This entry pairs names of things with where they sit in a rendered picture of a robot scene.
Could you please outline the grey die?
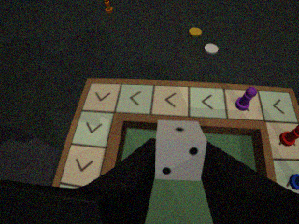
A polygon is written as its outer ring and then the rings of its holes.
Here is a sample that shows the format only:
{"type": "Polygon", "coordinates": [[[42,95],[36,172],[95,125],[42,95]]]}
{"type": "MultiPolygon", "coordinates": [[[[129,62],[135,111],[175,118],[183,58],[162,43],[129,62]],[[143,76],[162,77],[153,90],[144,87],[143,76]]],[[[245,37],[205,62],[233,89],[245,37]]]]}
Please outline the grey die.
{"type": "Polygon", "coordinates": [[[158,119],[156,179],[198,180],[206,157],[206,138],[197,120],[158,119]]]}

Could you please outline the purple game pawn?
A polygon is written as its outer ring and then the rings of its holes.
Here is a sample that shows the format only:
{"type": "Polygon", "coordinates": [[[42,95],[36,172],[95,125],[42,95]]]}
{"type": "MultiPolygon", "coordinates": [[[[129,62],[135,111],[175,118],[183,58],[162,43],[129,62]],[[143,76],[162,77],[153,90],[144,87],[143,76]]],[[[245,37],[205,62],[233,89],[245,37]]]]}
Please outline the purple game pawn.
{"type": "Polygon", "coordinates": [[[239,108],[240,111],[246,111],[249,107],[249,102],[257,94],[257,90],[254,87],[248,87],[246,93],[243,94],[243,97],[239,97],[238,101],[235,102],[236,108],[239,108]]]}

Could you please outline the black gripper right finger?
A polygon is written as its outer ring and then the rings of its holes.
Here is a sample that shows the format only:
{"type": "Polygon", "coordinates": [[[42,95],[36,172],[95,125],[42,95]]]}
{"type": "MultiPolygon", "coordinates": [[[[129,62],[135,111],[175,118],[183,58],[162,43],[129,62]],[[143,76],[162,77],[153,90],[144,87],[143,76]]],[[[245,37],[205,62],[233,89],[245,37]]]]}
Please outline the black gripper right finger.
{"type": "Polygon", "coordinates": [[[299,194],[206,142],[201,179],[213,224],[299,224],[299,194]]]}

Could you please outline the red pawn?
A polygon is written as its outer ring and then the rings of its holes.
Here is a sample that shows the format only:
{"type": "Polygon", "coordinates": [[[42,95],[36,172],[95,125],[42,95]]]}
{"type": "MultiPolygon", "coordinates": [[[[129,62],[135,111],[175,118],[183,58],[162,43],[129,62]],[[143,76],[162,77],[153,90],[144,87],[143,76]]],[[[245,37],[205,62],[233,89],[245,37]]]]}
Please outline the red pawn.
{"type": "Polygon", "coordinates": [[[296,126],[295,130],[283,132],[279,136],[280,142],[283,143],[283,145],[287,146],[287,147],[294,145],[296,138],[299,138],[299,126],[296,126]]]}

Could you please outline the blue pawn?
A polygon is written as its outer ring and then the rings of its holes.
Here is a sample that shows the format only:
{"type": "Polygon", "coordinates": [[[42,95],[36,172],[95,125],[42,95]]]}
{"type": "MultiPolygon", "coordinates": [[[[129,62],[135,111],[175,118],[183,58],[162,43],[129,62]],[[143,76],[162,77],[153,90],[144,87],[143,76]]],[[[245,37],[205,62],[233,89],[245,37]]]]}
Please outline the blue pawn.
{"type": "Polygon", "coordinates": [[[291,175],[289,176],[289,186],[292,187],[292,189],[299,190],[299,175],[291,175]]]}

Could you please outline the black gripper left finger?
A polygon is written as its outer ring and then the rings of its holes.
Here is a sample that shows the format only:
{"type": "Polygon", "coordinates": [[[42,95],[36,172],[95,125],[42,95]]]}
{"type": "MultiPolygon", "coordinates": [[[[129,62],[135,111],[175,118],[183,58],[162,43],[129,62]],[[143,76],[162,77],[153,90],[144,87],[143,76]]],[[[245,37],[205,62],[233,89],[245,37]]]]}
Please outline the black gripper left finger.
{"type": "Polygon", "coordinates": [[[0,224],[145,224],[156,176],[156,138],[85,187],[0,180],[0,224]]]}

